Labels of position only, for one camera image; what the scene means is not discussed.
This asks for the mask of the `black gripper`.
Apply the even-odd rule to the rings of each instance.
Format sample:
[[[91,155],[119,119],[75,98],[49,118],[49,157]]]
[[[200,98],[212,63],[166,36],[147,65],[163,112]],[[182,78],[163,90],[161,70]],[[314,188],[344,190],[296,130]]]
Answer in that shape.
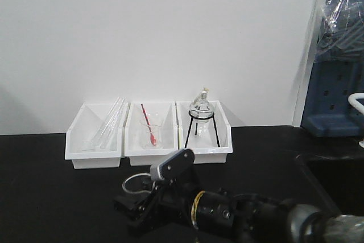
[[[165,181],[154,182],[149,173],[136,174],[135,190],[113,200],[114,209],[135,212],[136,228],[158,228],[169,223],[197,227],[192,219],[194,199],[202,190],[194,164],[181,174]]]

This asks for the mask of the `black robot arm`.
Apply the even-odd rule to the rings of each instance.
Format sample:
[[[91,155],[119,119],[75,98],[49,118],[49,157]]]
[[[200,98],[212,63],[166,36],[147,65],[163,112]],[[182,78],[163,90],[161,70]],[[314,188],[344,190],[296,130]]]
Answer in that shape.
[[[234,242],[362,242],[363,217],[329,215],[309,204],[255,193],[206,191],[189,166],[169,179],[136,176],[140,190],[126,189],[114,208],[127,218],[131,234],[177,223]]]

